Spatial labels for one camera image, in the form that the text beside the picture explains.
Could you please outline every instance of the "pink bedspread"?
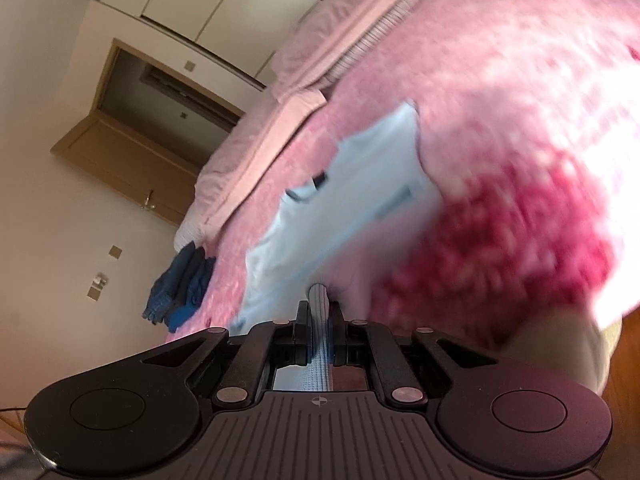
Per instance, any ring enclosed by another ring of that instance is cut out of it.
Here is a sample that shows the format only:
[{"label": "pink bedspread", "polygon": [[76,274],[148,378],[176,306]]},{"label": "pink bedspread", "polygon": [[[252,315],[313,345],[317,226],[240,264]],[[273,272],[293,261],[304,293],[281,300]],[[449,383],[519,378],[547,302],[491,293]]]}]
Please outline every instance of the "pink bedspread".
[{"label": "pink bedspread", "polygon": [[[542,171],[563,153],[588,174],[585,189],[602,194],[592,227],[612,250],[611,273],[590,309],[609,324],[640,301],[638,52],[640,0],[424,1],[337,84],[236,210],[209,248],[218,264],[205,301],[175,337],[229,322],[244,293],[244,256],[284,190],[324,170],[338,140],[407,99],[420,113],[423,167],[448,200],[515,153]],[[437,318],[430,308],[413,309],[410,321]],[[373,314],[388,321],[380,309]],[[449,332],[473,332],[446,321]]]}]

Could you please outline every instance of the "pink blanket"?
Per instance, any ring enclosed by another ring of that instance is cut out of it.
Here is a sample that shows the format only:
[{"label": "pink blanket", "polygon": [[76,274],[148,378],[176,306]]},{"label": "pink blanket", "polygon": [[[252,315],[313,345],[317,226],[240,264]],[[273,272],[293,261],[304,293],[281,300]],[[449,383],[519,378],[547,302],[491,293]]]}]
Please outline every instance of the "pink blanket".
[{"label": "pink blanket", "polygon": [[[209,240],[216,271],[204,304],[176,336],[228,323],[244,293],[244,256],[284,190],[326,168],[338,140],[407,99],[420,113],[423,167],[449,212],[473,212],[483,185],[494,195],[482,199],[478,214],[491,211],[487,204],[503,185],[507,202],[550,190],[571,211],[556,214],[551,199],[540,198],[540,229],[529,222],[527,237],[518,238],[522,219],[510,219],[478,245],[508,257],[479,251],[464,272],[452,264],[455,272],[439,282],[412,277],[417,261],[438,249],[434,237],[446,233],[426,234],[413,261],[375,290],[372,317],[404,328],[429,323],[485,346],[499,346],[549,301],[579,304],[609,324],[640,301],[638,52],[640,0],[425,0],[336,85],[222,236]],[[273,98],[264,101],[263,110],[275,109]],[[568,232],[577,234],[570,245]],[[564,254],[580,264],[560,284],[541,280]],[[583,264],[594,255],[597,265]],[[525,270],[513,270],[517,258]],[[514,294],[518,302],[504,301]]]}]

